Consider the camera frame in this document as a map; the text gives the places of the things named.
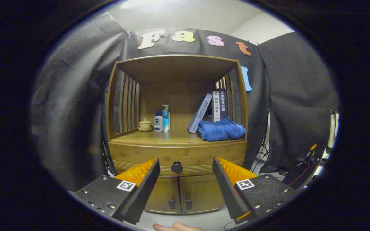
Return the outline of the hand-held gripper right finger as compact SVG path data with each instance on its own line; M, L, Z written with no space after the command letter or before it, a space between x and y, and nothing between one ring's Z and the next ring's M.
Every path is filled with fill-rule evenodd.
M220 157L213 158L212 170L236 224L266 216L296 195L295 189L276 177L258 176Z

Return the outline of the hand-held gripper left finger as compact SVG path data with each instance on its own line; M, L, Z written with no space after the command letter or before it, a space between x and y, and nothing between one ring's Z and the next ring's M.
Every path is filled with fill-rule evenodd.
M101 175L68 194L101 216L135 225L160 175L159 162L158 158L153 158L115 177Z

